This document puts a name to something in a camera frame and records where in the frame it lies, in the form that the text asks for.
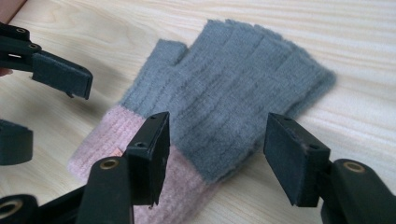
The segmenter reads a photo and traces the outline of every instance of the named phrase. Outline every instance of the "wood grain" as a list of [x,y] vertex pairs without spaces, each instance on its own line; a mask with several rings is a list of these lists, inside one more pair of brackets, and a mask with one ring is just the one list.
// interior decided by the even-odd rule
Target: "wood grain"
[[[0,78],[0,118],[35,132],[32,161],[0,167],[0,197],[48,202],[80,184],[65,165],[133,83],[159,38],[191,44],[207,19],[257,23],[305,48],[337,75],[298,118],[332,160],[371,166],[396,193],[396,4],[392,1],[28,1],[11,24],[44,50],[94,75],[91,99],[69,99],[15,71]],[[192,223],[320,223],[319,208],[290,206],[261,153]]]

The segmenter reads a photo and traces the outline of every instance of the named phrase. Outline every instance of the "wooden table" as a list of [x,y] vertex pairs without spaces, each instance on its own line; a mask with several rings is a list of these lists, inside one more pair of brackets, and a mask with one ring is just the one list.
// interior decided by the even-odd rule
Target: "wooden table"
[[[80,184],[65,169],[85,136],[133,83],[159,38],[190,45],[207,19],[257,23],[309,51],[337,75],[298,122],[332,149],[331,160],[371,166],[396,193],[396,5],[389,1],[31,0],[11,24],[94,75],[91,98],[15,71],[0,79],[0,116],[35,132],[34,158],[0,167],[0,197],[45,203]],[[320,223],[318,208],[290,203],[261,153],[226,181],[192,223]]]

